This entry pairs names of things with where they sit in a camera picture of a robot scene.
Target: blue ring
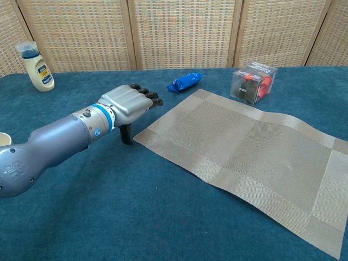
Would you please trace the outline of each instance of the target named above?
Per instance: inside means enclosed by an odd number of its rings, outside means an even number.
[[[109,132],[111,132],[112,128],[113,128],[113,121],[111,120],[110,114],[107,112],[107,110],[105,110],[102,106],[98,105],[98,104],[92,104],[91,106],[98,108],[99,110],[101,110],[104,115],[106,116],[106,118],[108,119],[109,122]]]

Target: mayonnaise bottle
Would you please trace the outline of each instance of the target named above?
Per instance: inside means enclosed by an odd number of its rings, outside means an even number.
[[[29,78],[39,91],[51,91],[54,88],[53,76],[39,53],[36,42],[22,42],[16,46],[26,66]]]

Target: clear plastic box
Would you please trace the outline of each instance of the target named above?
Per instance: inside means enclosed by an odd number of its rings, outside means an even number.
[[[277,68],[253,62],[235,71],[232,78],[231,97],[254,106],[271,92]]]

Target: blue candy wrapper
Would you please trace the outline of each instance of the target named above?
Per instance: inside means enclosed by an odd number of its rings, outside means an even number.
[[[173,92],[181,92],[188,88],[195,86],[203,77],[203,74],[199,72],[192,72],[188,75],[175,79],[167,88]]]

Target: blue table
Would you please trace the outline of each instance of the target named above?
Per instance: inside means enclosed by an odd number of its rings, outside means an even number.
[[[164,100],[132,124],[132,136],[198,88],[229,97],[236,69],[55,73],[38,92],[27,74],[0,79],[0,132],[14,143],[139,83]],[[184,93],[167,85],[204,74]],[[298,117],[348,140],[348,67],[280,68],[257,108]],[[0,260],[335,260],[245,201],[201,181],[115,129],[57,167],[20,196],[0,200]],[[341,260],[348,260],[345,234]]]

